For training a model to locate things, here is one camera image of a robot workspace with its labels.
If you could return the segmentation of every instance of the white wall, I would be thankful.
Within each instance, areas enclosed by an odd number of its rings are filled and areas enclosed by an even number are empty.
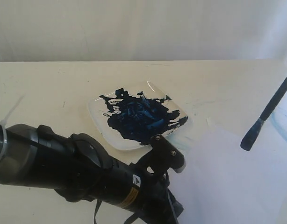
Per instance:
[[[287,0],[0,0],[0,61],[281,58]]]

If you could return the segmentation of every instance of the tabletop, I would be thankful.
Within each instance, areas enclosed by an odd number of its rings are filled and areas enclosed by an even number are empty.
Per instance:
[[[193,120],[194,144],[209,129],[210,120],[244,136],[286,75],[287,67],[277,60],[0,63],[0,120],[24,95],[7,126],[44,124],[63,136],[87,133],[111,156],[130,163],[148,149],[112,148],[91,120],[90,99],[149,80]],[[91,224],[94,207],[89,202],[68,203],[53,190],[0,185],[0,224]],[[104,203],[98,220],[123,223],[129,215]]]

